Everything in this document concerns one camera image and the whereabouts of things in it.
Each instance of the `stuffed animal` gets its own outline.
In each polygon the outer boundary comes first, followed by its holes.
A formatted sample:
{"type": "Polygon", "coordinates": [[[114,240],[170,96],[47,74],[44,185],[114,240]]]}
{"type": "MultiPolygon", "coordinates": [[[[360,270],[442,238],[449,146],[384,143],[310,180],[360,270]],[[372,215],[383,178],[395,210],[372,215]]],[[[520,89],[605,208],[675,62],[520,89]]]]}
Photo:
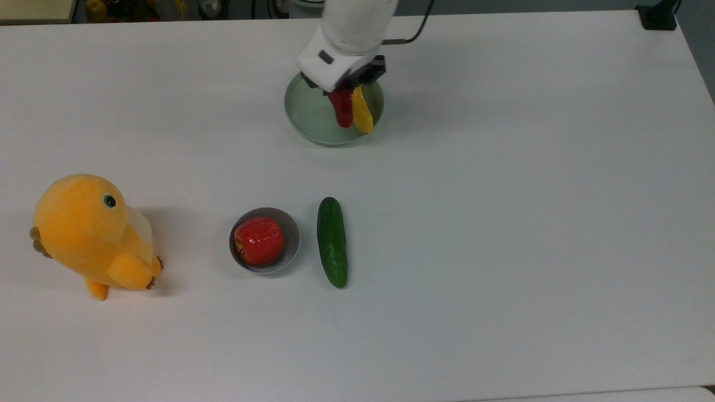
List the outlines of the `stuffed animal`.
{"type": "Polygon", "coordinates": [[[108,286],[151,289],[164,267],[149,221],[119,190],[94,175],[57,180],[42,195],[30,238],[36,251],[79,273],[97,300],[108,286]]]}

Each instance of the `toy eye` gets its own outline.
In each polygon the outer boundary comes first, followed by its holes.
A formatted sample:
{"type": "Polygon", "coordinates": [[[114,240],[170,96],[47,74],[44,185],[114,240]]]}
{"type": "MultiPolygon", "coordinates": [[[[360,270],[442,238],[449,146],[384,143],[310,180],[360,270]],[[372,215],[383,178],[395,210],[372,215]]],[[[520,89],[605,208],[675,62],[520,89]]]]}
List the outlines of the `toy eye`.
{"type": "Polygon", "coordinates": [[[106,205],[107,208],[114,208],[117,206],[117,200],[115,200],[110,194],[105,194],[104,205],[106,205]]]}

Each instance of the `cable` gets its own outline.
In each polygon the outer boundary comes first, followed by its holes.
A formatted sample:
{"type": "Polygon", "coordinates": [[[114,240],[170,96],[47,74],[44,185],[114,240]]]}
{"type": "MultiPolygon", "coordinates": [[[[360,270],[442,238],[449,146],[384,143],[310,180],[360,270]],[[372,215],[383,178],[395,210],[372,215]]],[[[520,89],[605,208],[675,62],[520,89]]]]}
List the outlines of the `cable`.
{"type": "Polygon", "coordinates": [[[432,11],[432,5],[434,5],[435,0],[430,0],[429,5],[427,5],[427,11],[425,11],[425,18],[422,19],[422,24],[420,25],[420,28],[417,30],[417,33],[415,36],[409,38],[409,39],[385,39],[383,41],[383,44],[408,44],[412,43],[417,39],[418,36],[422,33],[422,29],[425,27],[425,24],[427,24],[427,17],[430,16],[430,12],[432,11]]]}

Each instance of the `floor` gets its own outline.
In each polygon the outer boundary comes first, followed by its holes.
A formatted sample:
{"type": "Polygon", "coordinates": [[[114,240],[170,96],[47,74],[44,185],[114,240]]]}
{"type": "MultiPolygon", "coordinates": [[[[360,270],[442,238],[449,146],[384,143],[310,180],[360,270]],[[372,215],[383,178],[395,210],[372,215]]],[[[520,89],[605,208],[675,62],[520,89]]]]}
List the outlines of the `floor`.
{"type": "MultiPolygon", "coordinates": [[[[79,0],[77,22],[84,22],[84,1],[79,0]]],[[[190,1],[190,18],[200,19],[196,0],[190,1]]],[[[275,11],[269,11],[271,1],[282,2],[285,8],[289,0],[255,1],[256,19],[268,19],[276,17],[275,11]]],[[[400,0],[395,14],[424,14],[428,1],[400,0]]],[[[436,0],[433,14],[632,10],[638,4],[655,3],[655,0],[436,0]]],[[[715,99],[715,0],[683,0],[677,17],[710,95],[715,99]]],[[[250,18],[251,0],[230,0],[228,19],[250,18]]]]}

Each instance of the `green bowl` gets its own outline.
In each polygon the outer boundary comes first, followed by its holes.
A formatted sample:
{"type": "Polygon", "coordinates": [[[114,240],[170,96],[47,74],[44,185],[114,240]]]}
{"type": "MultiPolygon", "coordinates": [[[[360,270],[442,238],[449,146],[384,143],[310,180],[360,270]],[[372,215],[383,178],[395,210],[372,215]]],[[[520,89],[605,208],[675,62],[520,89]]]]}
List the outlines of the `green bowl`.
{"type": "MultiPolygon", "coordinates": [[[[377,82],[365,85],[363,96],[373,115],[374,131],[374,127],[378,125],[380,116],[383,114],[385,97],[377,82]]],[[[309,87],[300,74],[296,75],[288,84],[283,104],[290,124],[310,141],[337,147],[349,144],[365,135],[354,125],[347,129],[337,125],[335,110],[332,108],[330,100],[322,94],[321,88],[309,87]]]]}

